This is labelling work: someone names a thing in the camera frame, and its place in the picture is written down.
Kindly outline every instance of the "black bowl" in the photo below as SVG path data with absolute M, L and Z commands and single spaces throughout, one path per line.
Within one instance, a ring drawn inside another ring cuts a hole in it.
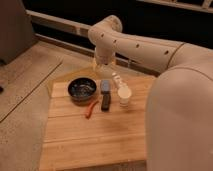
M 95 81 L 81 77 L 73 80 L 68 86 L 68 92 L 74 101 L 89 100 L 97 89 Z

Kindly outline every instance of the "wooden board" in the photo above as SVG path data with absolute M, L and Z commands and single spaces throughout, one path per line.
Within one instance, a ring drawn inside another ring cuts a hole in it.
M 119 105 L 116 88 L 111 84 L 109 112 L 102 112 L 99 102 L 89 120 L 84 117 L 87 106 L 78 106 L 70 99 L 68 82 L 54 84 L 40 170 L 80 169 L 146 160 L 144 113 L 153 80 L 153 77 L 126 79 L 133 91 L 128 107 Z M 99 89 L 96 98 L 101 101 Z

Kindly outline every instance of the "red handle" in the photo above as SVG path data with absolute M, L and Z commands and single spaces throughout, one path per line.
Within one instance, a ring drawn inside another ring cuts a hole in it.
M 87 107 L 86 112 L 85 112 L 85 117 L 86 117 L 87 119 L 89 119 L 90 116 L 92 115 L 93 108 L 94 108 L 94 106 L 95 106 L 97 103 L 98 103 L 98 100 L 94 100 L 94 101 L 92 101 L 92 102 L 90 103 L 90 105 Z

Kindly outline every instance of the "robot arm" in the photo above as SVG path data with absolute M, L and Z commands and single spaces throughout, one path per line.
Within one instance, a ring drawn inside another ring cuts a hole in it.
M 96 46 L 98 65 L 108 64 L 116 53 L 141 63 L 143 67 L 164 72 L 171 66 L 193 59 L 212 56 L 213 51 L 204 47 L 163 39 L 121 33 L 122 24 L 116 16 L 109 16 L 92 26 L 89 40 Z
M 91 27 L 97 64 L 108 64 L 117 52 L 163 72 L 146 105 L 148 171 L 213 170 L 213 51 L 121 30 L 115 16 Z

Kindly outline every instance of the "black wall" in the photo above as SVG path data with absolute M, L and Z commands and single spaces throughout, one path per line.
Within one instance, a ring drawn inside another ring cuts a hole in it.
M 117 15 L 124 32 L 185 41 L 213 49 L 213 14 L 138 2 L 136 0 L 23 0 L 30 10 L 95 24 Z M 36 32 L 92 47 L 87 39 L 34 25 Z

